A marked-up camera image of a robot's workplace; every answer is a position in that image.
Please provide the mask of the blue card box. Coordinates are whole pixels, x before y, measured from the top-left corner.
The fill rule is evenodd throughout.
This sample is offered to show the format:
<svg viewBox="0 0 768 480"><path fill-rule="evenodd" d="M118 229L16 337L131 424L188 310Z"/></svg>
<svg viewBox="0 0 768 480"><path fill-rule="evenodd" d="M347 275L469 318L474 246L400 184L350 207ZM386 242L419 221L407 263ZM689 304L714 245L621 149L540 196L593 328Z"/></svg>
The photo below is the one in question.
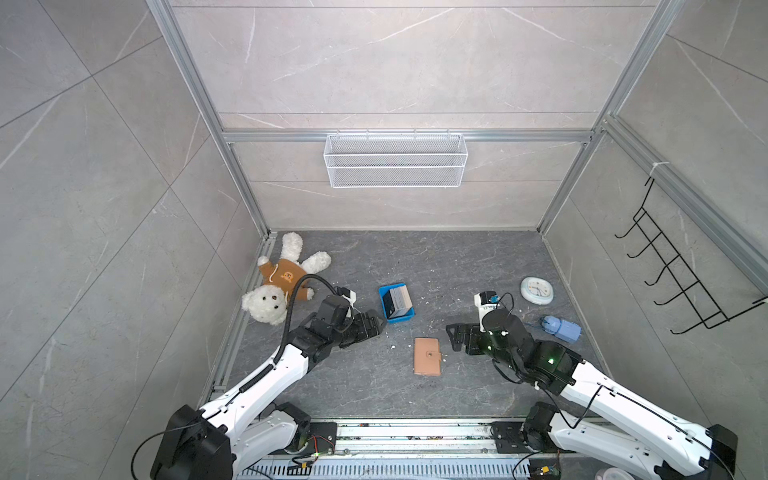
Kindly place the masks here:
<svg viewBox="0 0 768 480"><path fill-rule="evenodd" d="M408 321L415 316L413 302L404 283L380 287L378 292L388 323Z"/></svg>

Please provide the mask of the tan leather card holder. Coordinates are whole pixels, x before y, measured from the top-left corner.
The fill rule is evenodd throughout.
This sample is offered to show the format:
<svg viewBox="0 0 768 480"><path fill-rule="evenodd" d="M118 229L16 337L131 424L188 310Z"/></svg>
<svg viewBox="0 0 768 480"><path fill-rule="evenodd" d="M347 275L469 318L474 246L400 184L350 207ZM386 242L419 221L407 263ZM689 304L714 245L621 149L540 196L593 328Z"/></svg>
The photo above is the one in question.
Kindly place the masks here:
<svg viewBox="0 0 768 480"><path fill-rule="evenodd" d="M420 376L441 375L442 354L437 338L415 338L413 343L414 373Z"/></svg>

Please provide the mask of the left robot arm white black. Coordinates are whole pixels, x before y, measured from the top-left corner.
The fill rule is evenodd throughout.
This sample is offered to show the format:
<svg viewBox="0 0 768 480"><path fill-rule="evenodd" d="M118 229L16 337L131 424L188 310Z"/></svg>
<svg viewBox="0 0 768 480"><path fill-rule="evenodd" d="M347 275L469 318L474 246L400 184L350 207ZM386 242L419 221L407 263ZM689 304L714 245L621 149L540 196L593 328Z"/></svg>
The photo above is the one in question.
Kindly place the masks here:
<svg viewBox="0 0 768 480"><path fill-rule="evenodd" d="M300 447L310 418L297 407L274 403L336 349L380 335L386 320L355 308L356 294L331 293L297 327L284 323L277 350L220 397L195 409L179 408L149 469L152 479L234 479L265 456Z"/></svg>

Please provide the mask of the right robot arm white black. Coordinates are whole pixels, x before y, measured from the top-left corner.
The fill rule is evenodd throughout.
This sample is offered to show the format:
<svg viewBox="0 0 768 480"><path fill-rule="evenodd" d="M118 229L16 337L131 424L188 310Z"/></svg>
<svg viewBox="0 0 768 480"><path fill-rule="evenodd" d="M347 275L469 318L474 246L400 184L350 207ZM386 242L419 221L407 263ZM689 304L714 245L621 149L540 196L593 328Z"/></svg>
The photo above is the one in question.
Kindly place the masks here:
<svg viewBox="0 0 768 480"><path fill-rule="evenodd" d="M641 479L733 479L738 438L674 415L603 374L581 355L538 340L509 310L483 305L476 323L450 324L455 351L485 355L502 378L547 395L518 432L492 426L497 449L519 440L532 453L588 455Z"/></svg>

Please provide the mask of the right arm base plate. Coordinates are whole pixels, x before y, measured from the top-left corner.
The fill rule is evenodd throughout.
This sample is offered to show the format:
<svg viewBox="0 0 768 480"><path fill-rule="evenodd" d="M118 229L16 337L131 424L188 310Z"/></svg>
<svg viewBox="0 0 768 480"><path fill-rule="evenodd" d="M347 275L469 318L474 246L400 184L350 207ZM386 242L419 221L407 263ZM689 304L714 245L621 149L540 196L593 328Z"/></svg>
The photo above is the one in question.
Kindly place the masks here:
<svg viewBox="0 0 768 480"><path fill-rule="evenodd" d="M490 434L499 454L567 451L554 443L550 430L547 422L538 420L495 421L490 425Z"/></svg>

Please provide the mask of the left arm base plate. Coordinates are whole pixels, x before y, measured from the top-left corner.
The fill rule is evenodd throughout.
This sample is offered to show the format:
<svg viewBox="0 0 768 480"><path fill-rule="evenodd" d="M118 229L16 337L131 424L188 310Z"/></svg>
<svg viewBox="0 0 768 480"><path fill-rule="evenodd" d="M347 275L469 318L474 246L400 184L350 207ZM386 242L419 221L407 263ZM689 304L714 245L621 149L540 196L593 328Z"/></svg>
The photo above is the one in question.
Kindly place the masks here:
<svg viewBox="0 0 768 480"><path fill-rule="evenodd" d="M285 452L293 456L307 457L312 454L333 453L338 432L336 422L302 423L285 448Z"/></svg>

